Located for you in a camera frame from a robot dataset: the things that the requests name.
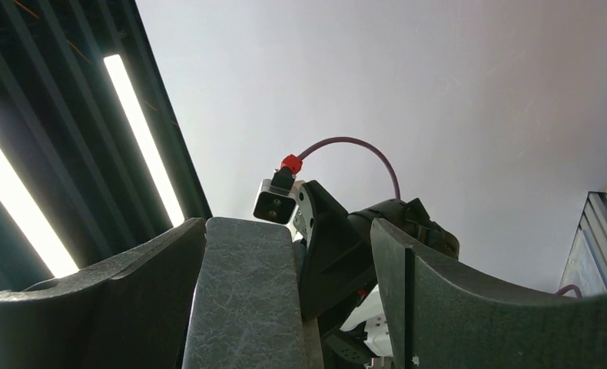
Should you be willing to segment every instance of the gray plastic part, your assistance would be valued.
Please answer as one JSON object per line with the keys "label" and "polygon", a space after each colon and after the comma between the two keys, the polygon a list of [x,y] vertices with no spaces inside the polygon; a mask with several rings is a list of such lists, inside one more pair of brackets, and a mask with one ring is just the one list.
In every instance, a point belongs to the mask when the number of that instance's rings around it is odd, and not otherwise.
{"label": "gray plastic part", "polygon": [[183,369],[310,367],[292,246],[283,226],[207,222]]}

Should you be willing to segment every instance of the camera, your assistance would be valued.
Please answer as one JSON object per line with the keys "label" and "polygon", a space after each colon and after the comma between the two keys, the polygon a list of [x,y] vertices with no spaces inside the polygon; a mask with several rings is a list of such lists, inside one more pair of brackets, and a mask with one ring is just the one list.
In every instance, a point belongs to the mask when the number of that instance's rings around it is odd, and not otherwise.
{"label": "camera", "polygon": [[258,188],[254,217],[278,224],[287,224],[297,207],[297,192],[293,188],[294,175],[289,168],[281,168],[272,179],[264,179]]}

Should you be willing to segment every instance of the black ceiling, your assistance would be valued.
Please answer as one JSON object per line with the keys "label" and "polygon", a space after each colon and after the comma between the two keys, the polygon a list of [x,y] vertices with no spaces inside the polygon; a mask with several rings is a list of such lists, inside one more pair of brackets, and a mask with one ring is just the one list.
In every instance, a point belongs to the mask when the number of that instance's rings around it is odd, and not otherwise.
{"label": "black ceiling", "polygon": [[[184,215],[209,218],[136,4],[0,0],[0,147],[80,268],[171,227],[104,67],[111,54]],[[0,290],[51,277],[0,204]]]}

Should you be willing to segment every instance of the white ceiling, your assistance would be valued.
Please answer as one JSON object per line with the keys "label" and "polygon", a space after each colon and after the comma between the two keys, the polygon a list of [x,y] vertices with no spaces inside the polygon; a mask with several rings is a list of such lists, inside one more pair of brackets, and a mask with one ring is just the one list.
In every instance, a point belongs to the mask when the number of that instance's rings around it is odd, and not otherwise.
{"label": "white ceiling", "polygon": [[[137,0],[215,215],[334,135],[392,161],[460,260],[554,291],[587,191],[607,185],[607,0]],[[300,178],[347,210],[393,196],[368,151]]]}

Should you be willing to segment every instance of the ceiling light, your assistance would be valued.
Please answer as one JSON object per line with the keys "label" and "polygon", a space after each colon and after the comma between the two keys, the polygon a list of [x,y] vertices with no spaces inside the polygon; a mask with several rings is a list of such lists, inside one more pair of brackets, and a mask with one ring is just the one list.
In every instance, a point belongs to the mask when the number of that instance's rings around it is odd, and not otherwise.
{"label": "ceiling light", "polygon": [[79,270],[1,149],[0,202],[56,278]]}
{"label": "ceiling light", "polygon": [[184,213],[181,212],[177,195],[174,194],[174,189],[168,178],[168,173],[165,171],[161,156],[157,150],[157,145],[152,139],[148,122],[145,120],[141,104],[136,99],[134,88],[131,86],[131,81],[127,72],[124,69],[124,64],[120,55],[112,55],[104,58],[104,64],[107,66],[111,81],[114,82],[114,87],[118,98],[122,103],[125,115],[134,132],[136,142],[141,148],[141,153],[145,159],[145,163],[150,169],[150,175],[157,186],[165,210],[168,212],[168,217],[172,222],[173,227],[177,227],[184,222]]}

